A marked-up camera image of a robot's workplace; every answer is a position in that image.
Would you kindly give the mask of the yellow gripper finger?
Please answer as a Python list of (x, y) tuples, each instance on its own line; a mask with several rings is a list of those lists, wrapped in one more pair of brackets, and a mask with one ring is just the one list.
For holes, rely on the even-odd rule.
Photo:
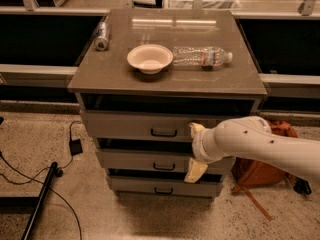
[(194, 138), (200, 131), (205, 129), (203, 125), (195, 122), (190, 122), (188, 126), (190, 127), (191, 138)]
[(186, 183), (196, 183), (206, 172), (208, 164), (194, 158), (189, 159), (188, 172), (184, 178)]

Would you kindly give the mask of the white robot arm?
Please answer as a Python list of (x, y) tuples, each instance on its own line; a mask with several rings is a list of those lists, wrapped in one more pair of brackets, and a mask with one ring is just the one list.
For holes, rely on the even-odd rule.
[(184, 181), (197, 182), (208, 165), (234, 156), (270, 164), (307, 181), (320, 182), (320, 142), (273, 134), (258, 116), (229, 119), (214, 128), (190, 123), (192, 151)]

